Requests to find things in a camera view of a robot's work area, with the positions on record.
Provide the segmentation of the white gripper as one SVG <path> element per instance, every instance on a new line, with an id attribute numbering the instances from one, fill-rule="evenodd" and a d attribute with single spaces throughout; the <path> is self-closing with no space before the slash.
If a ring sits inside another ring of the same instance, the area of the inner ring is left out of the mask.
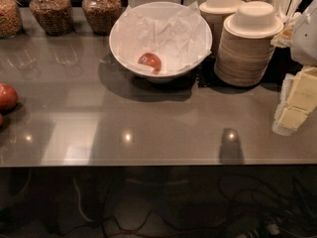
<path id="1" fill-rule="evenodd" d="M 305 65 L 296 75 L 288 73 L 285 76 L 273 116 L 272 131 L 281 136 L 290 136 L 316 107 L 317 67 Z"/>

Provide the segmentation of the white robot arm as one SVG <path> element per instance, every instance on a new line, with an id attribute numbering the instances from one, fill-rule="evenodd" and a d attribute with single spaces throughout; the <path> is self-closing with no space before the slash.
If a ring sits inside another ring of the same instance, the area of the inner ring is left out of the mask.
<path id="1" fill-rule="evenodd" d="M 289 37 L 276 39 L 290 46 L 291 58 L 303 68 L 282 83 L 272 123 L 272 131 L 282 136 L 296 132 L 317 107 L 317 0 L 297 17 Z"/>

